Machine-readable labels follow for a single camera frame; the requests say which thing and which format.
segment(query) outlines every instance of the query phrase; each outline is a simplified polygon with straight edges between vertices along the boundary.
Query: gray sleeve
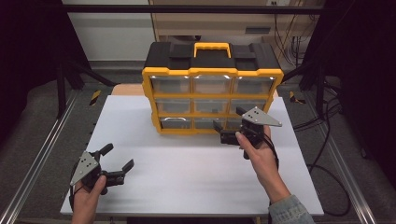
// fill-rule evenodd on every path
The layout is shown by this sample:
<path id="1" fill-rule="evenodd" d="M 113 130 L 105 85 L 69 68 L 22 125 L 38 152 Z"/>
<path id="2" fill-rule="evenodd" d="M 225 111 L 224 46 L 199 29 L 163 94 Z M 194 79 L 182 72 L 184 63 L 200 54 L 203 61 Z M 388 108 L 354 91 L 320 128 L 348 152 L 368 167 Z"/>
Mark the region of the gray sleeve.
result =
<path id="1" fill-rule="evenodd" d="M 315 223 L 305 206 L 295 195 L 271 204 L 268 208 L 273 223 Z"/>

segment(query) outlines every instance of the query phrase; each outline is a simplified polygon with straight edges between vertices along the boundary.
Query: hand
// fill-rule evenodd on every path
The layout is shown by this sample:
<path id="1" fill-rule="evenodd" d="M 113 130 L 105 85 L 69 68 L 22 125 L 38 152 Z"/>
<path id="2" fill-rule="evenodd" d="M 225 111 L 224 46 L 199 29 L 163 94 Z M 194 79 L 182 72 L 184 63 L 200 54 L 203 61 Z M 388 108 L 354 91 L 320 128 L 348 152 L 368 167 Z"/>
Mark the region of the hand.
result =
<path id="1" fill-rule="evenodd" d="M 78 191 L 75 193 L 72 224 L 91 224 L 95 221 L 99 195 L 105 185 L 105 175 L 99 177 L 91 192 L 81 188 L 83 187 L 81 181 L 77 182 L 75 189 Z"/>
<path id="2" fill-rule="evenodd" d="M 264 133 L 271 138 L 270 127 L 264 125 Z M 290 196 L 290 192 L 283 182 L 276 168 L 274 153 L 265 143 L 258 149 L 250 144 L 248 139 L 240 132 L 235 133 L 239 145 L 250 157 L 253 169 L 257 174 L 259 182 L 264 187 L 271 203 L 276 203 Z"/>

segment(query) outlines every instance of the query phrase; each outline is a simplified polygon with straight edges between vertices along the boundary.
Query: yellow and black tool organizer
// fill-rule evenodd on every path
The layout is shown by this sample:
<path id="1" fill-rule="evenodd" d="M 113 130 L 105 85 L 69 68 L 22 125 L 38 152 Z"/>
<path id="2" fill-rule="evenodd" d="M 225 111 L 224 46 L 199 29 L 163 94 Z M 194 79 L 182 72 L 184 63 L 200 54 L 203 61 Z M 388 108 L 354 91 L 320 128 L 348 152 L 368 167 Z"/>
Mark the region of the yellow and black tool organizer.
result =
<path id="1" fill-rule="evenodd" d="M 237 106 L 267 112 L 283 72 L 269 44 L 151 44 L 143 89 L 158 133 L 215 133 L 213 120 L 235 130 Z"/>

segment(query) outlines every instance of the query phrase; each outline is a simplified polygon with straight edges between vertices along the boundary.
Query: yellow handle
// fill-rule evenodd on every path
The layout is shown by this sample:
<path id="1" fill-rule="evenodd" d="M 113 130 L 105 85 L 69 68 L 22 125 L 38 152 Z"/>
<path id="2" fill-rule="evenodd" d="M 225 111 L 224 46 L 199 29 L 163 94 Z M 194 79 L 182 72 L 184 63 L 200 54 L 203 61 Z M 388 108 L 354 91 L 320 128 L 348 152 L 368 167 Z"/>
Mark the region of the yellow handle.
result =
<path id="1" fill-rule="evenodd" d="M 195 43 L 194 58 L 197 57 L 198 49 L 226 49 L 228 57 L 231 58 L 230 45 L 228 43 Z"/>

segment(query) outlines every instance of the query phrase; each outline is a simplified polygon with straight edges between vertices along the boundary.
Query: white table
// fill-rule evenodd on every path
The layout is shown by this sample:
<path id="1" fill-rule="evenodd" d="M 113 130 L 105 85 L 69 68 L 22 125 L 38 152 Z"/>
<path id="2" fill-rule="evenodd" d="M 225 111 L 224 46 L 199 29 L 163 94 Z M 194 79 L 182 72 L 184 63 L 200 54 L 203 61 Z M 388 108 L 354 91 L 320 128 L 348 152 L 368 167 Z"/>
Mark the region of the white table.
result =
<path id="1" fill-rule="evenodd" d="M 290 191 L 312 215 L 323 215 L 282 98 L 269 114 L 282 121 L 272 127 L 279 172 Z M 268 214 L 269 199 L 250 161 L 237 146 L 220 143 L 219 134 L 160 135 L 151 123 L 145 96 L 114 96 L 105 106 L 87 147 L 108 143 L 114 149 L 101 157 L 108 172 L 130 159 L 134 168 L 125 184 L 108 188 L 97 214 L 120 217 L 258 217 Z M 68 197 L 62 214 L 72 214 Z"/>

